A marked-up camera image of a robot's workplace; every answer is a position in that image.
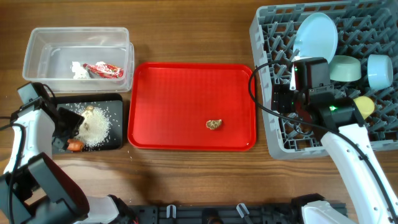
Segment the red snack wrapper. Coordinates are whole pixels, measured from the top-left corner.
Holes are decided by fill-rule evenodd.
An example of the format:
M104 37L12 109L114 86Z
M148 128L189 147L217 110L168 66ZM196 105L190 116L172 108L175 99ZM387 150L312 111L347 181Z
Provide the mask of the red snack wrapper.
M95 65L84 63L83 68L90 75L96 75L101 78L122 78L124 75L122 68L105 62L97 62Z

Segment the rice and nuts food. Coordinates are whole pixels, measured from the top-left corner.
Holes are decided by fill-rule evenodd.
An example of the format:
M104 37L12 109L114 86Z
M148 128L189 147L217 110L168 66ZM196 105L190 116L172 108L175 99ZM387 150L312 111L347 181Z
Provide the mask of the rice and nuts food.
M86 149L94 149L109 142L112 124L101 108L89 105L80 115L84 117L84 121L74 139L82 141Z

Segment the green bowl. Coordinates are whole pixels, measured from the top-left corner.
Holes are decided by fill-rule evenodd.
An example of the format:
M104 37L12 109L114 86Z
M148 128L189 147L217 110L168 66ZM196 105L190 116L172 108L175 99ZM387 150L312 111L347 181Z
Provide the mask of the green bowl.
M330 79L338 82L354 82L361 78L361 63L345 55L335 55L329 63Z

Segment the orange carrot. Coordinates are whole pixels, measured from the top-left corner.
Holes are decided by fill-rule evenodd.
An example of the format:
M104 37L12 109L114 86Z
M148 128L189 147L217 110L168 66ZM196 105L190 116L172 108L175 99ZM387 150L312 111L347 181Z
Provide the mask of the orange carrot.
M72 152L80 152L84 148L84 143L77 139L69 139L67 149Z

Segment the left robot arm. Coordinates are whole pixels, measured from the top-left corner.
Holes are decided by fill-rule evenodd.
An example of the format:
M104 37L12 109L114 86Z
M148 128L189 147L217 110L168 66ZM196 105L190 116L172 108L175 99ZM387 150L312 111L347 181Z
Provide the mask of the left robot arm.
M14 130L1 175L1 211L9 223L138 223L120 198L87 197L52 160L52 151L67 149L84 118L59 108L46 84L29 82L17 92L23 105L2 126Z

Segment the light blue plate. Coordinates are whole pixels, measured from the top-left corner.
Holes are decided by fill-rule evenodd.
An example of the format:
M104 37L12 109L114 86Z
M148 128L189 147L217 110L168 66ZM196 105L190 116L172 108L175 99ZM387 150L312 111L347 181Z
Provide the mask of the light blue plate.
M292 62L323 58L326 68L315 72L315 84L330 84L328 64L335 55L338 34L335 23L324 13L316 12L308 16L300 25L294 40L293 50L297 53Z

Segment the light blue bowl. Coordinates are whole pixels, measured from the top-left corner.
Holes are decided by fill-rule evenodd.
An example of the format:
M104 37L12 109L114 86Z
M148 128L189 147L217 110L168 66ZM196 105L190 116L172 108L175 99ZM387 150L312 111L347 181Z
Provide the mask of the light blue bowl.
M387 55L371 54L368 57L368 82L373 90L383 90L392 85L392 60Z

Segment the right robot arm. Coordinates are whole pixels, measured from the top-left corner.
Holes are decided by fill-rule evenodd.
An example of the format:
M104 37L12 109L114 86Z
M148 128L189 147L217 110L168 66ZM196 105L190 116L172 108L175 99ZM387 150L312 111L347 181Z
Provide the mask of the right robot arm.
M336 98L326 59L275 61L291 69L288 84L272 87L271 110L312 128L338 168L360 223L397 223L397 196L368 137L364 118L353 99Z

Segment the white tissue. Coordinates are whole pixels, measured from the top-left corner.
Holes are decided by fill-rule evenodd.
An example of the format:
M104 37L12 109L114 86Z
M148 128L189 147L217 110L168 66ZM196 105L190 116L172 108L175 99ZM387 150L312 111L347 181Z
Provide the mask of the white tissue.
M73 79L90 78L87 70L79 62L72 62L72 72L74 73Z

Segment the yellow plastic cup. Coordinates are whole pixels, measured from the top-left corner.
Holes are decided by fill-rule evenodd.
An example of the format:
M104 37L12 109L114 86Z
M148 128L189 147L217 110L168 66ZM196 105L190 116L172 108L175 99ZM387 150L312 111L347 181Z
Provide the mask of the yellow plastic cup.
M357 106L363 119L369 117L375 110L375 104L372 99L367 96L360 96L354 99L354 103Z

